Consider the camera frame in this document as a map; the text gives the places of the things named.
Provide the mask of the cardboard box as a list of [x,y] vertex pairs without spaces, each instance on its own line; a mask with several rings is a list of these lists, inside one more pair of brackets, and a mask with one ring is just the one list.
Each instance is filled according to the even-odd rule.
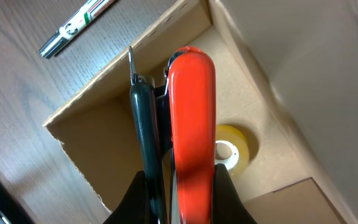
[[358,6],[178,1],[45,127],[113,223],[358,223]]

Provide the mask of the yellow clear tape roll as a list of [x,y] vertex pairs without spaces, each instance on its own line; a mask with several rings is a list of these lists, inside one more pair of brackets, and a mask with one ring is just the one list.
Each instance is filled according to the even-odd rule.
[[216,157],[214,163],[224,164],[230,176],[240,176],[250,161],[246,137],[233,126],[219,124],[216,126],[216,148],[219,144],[227,146],[231,155],[225,159]]

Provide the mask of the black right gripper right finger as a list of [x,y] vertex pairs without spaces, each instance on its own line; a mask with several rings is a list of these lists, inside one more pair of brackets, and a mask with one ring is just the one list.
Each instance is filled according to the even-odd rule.
[[215,165],[211,223],[257,224],[242,204],[224,164]]

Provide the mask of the black whiteboard marker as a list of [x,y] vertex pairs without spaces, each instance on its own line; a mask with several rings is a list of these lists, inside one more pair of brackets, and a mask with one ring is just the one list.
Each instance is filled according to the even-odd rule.
[[41,57],[50,59],[116,0],[87,0],[40,48]]

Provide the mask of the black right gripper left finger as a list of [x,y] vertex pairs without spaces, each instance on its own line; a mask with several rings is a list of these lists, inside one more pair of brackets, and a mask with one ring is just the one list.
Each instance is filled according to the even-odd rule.
[[149,223],[149,196],[145,173],[138,171],[118,207],[103,224],[146,224]]

